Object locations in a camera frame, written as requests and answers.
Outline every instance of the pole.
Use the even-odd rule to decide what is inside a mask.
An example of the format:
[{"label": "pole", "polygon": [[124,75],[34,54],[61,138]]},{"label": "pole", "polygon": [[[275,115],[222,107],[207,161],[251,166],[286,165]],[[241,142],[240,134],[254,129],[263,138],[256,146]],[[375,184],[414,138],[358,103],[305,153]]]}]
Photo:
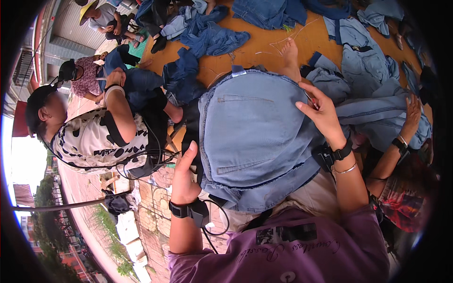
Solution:
[{"label": "pole", "polygon": [[13,210],[15,211],[29,211],[29,212],[43,212],[43,211],[59,211],[59,210],[65,210],[65,209],[70,209],[70,208],[76,208],[76,207],[82,207],[82,206],[90,206],[93,204],[98,204],[104,202],[104,198],[100,198],[97,200],[93,201],[84,201],[84,202],[78,202],[78,203],[71,203],[71,204],[65,204],[62,206],[42,206],[42,207],[18,207],[18,206],[13,206]]}]

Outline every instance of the white bangle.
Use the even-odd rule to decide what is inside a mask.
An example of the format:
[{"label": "white bangle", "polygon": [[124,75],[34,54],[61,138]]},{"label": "white bangle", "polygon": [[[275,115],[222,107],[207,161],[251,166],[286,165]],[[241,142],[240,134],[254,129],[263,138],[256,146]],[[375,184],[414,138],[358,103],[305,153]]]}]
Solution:
[{"label": "white bangle", "polygon": [[333,170],[335,171],[335,173],[339,173],[339,174],[344,174],[344,173],[348,173],[349,171],[352,171],[355,167],[357,167],[357,161],[354,163],[354,166],[352,166],[351,168],[349,168],[348,170],[346,171],[343,171],[343,172],[339,172],[335,169],[335,166],[332,166]]},{"label": "white bangle", "polygon": [[403,143],[406,145],[406,148],[408,147],[406,140],[403,138],[402,135],[398,134],[398,136],[403,140]]},{"label": "white bangle", "polygon": [[107,107],[107,97],[114,90],[120,90],[123,93],[123,95],[126,96],[126,93],[121,86],[111,86],[111,87],[109,87],[107,92],[104,94],[104,107]]}]

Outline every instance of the gray shirt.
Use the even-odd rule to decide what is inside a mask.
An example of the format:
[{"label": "gray shirt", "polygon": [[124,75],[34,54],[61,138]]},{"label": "gray shirt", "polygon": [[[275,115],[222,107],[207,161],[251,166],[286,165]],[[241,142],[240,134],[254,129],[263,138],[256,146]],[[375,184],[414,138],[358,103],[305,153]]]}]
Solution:
[{"label": "gray shirt", "polygon": [[88,20],[88,26],[92,29],[106,28],[110,21],[113,21],[113,16],[116,12],[116,8],[108,3],[105,3],[98,8],[101,10],[101,16],[98,19],[90,18]]}]

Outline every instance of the sky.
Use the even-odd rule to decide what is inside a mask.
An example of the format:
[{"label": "sky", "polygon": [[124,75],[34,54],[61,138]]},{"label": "sky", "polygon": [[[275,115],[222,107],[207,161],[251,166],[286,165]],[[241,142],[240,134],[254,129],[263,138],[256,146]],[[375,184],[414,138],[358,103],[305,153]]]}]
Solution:
[{"label": "sky", "polygon": [[[13,183],[29,184],[32,194],[36,193],[36,186],[44,177],[46,169],[47,150],[37,138],[29,136],[12,138],[13,119],[2,117],[1,125],[1,158],[2,168],[5,171],[6,183],[11,203],[16,205]],[[28,216],[29,212],[17,211],[21,216]]]}]

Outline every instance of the purple t-shirt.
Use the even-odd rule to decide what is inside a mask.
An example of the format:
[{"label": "purple t-shirt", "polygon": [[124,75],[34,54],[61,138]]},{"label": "purple t-shirt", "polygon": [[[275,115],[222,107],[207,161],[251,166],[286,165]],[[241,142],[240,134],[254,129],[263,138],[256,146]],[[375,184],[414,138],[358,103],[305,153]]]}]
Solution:
[{"label": "purple t-shirt", "polygon": [[229,241],[226,254],[170,253],[170,282],[286,282],[286,276],[289,282],[385,282],[389,276],[370,206],[344,214],[339,224],[289,208]]}]

